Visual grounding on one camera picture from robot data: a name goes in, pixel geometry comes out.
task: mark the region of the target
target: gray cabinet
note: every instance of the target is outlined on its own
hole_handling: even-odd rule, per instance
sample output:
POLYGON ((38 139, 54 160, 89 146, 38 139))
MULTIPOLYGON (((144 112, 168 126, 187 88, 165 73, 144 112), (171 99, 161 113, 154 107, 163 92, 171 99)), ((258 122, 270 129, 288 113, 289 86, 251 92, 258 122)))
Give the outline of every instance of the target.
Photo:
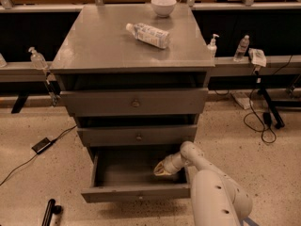
POLYGON ((158 20, 151 17, 148 5, 88 6, 82 10, 51 69, 94 164, 91 187, 82 191, 87 202, 189 197, 186 169, 164 177, 156 177, 153 170, 163 158, 177 152, 182 142, 195 138, 198 116, 208 92, 210 55, 200 34, 194 34, 190 42, 203 55, 194 57, 196 60, 192 62, 187 58, 191 51, 185 46, 182 56, 173 59, 177 52, 173 49, 182 48, 177 40, 163 51, 123 34, 120 27, 112 32, 112 41, 116 43, 115 36, 119 33, 120 43, 124 44, 116 48, 112 59, 101 50, 102 46, 110 47, 109 38, 108 42, 97 43, 99 52, 95 51, 96 44, 87 45, 91 51, 85 48, 86 42, 95 40, 92 37, 104 31, 107 34, 111 29, 103 24, 102 18, 107 18, 108 24, 112 19, 116 23, 119 14, 121 17, 129 14, 129 19, 133 19, 135 12, 141 20, 149 19, 149 24, 155 19, 162 23, 162 28, 172 23, 176 30, 193 28, 196 33, 196 23, 188 7, 176 8, 173 18, 158 20), (144 60, 141 56, 133 59, 134 52, 118 57, 122 51, 129 51, 127 44, 136 44, 136 53, 147 52, 156 59, 144 60), (162 55, 168 57, 158 62, 162 55))

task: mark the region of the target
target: concrete floor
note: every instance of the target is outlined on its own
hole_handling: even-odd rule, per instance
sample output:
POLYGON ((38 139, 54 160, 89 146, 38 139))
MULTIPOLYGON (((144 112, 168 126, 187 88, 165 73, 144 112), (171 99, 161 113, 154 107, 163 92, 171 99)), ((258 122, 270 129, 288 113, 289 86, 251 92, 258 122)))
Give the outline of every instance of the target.
MULTIPOLYGON (((30 98, 19 114, 0 101, 0 181, 34 152, 44 137, 55 138, 74 125, 65 107, 47 106, 30 98)), ((264 110, 264 102, 255 103, 264 110)), ((280 111, 285 127, 273 144, 261 141, 244 125, 243 110, 231 96, 212 95, 199 118, 196 144, 205 157, 236 180, 253 199, 243 225, 301 225, 301 114, 280 111)), ((254 117, 248 121, 260 129, 254 117)), ((194 225, 189 199, 154 202, 86 203, 81 189, 89 187, 92 163, 73 130, 52 148, 18 169, 0 187, 0 225, 41 225, 47 202, 64 208, 60 225, 194 225)))

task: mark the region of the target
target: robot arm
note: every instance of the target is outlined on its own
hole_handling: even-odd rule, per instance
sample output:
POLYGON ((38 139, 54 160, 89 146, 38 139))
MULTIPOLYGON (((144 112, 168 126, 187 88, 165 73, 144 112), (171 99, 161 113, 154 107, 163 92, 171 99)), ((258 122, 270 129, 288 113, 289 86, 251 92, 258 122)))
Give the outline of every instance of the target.
POLYGON ((185 141, 178 153, 167 156, 154 174, 170 175, 192 164, 198 170, 191 187, 196 226, 240 226, 252 210, 252 200, 233 179, 206 160, 192 142, 185 141))

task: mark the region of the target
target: bowl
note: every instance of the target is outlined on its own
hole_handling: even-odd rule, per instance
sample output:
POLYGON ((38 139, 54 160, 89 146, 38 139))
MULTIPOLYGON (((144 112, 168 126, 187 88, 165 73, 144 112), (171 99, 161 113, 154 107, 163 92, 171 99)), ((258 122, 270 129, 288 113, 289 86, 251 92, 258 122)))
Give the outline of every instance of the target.
POLYGON ((159 17, 168 17, 176 7, 177 0, 151 0, 151 7, 159 17))

